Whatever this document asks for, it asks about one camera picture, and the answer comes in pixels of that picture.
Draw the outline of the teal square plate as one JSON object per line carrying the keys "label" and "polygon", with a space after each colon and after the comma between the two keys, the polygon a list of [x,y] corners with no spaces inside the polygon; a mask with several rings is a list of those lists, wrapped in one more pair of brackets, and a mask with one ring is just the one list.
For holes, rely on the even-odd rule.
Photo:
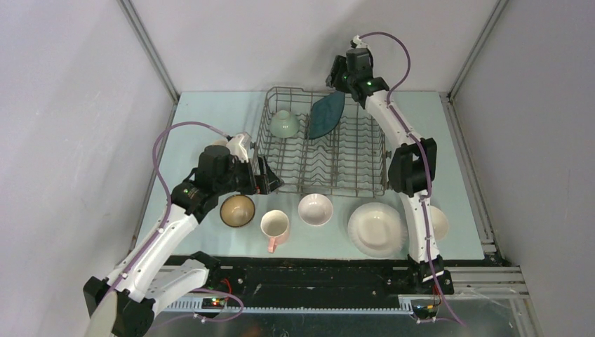
{"label": "teal square plate", "polygon": [[315,140],[329,134],[340,122],[345,108],[345,94],[330,93],[312,105],[308,138]]}

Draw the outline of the pale green ceramic bowl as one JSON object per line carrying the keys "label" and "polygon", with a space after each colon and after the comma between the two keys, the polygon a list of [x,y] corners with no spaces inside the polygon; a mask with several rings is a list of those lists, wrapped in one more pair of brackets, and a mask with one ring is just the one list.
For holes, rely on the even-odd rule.
{"label": "pale green ceramic bowl", "polygon": [[277,138],[292,138],[300,129],[298,117],[288,111],[279,110],[270,121],[269,130]]}

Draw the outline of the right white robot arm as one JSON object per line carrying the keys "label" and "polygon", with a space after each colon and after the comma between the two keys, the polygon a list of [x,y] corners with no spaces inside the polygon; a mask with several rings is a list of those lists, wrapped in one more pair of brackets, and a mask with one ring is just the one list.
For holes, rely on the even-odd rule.
{"label": "right white robot arm", "polygon": [[414,132],[390,98],[386,81],[373,74],[373,56],[367,46],[353,46],[333,61],[327,86],[349,94],[376,120],[394,148],[387,177],[404,207],[409,235],[408,285],[431,294],[447,280],[436,244],[430,212],[436,175],[437,144]]}

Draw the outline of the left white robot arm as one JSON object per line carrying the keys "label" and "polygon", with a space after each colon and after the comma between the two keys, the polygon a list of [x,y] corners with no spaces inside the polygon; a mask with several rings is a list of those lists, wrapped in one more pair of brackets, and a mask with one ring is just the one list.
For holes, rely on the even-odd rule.
{"label": "left white robot arm", "polygon": [[[259,173],[254,173],[254,166]],[[270,194],[282,185],[264,157],[252,164],[227,146],[206,147],[197,166],[168,194],[163,215],[141,245],[108,276],[86,282],[83,293],[91,320],[85,335],[144,336],[154,319],[185,294],[219,289],[221,272],[192,258],[161,278],[157,274],[221,196]]]}

